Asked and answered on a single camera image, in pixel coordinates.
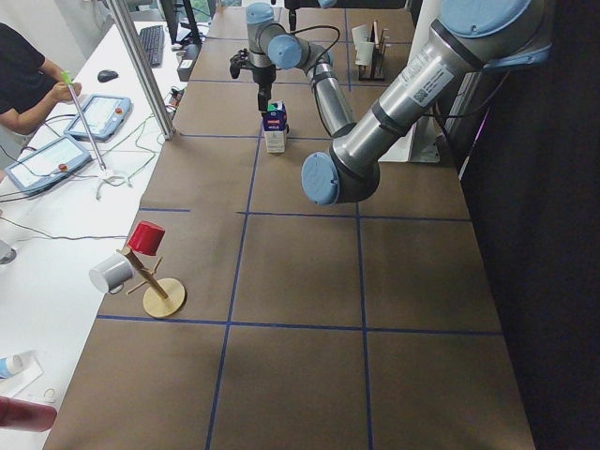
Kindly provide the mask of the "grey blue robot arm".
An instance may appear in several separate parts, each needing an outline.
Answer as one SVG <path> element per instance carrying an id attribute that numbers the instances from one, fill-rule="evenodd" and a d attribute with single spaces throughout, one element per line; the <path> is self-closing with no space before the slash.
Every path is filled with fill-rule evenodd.
<path id="1" fill-rule="evenodd" d="M 315 103 L 333 141 L 327 152 L 310 155 L 301 171 L 302 188 L 314 203 L 361 202 L 380 181 L 378 160 L 428 112 L 444 88 L 458 77 L 481 70 L 537 65 L 548 56 L 555 4 L 552 1 L 444 1 L 428 40 L 355 120 L 325 48 L 289 33 L 271 6 L 246 9 L 248 50 L 231 60 L 237 78 L 249 69 L 266 111 L 279 68 L 307 76 Z"/>

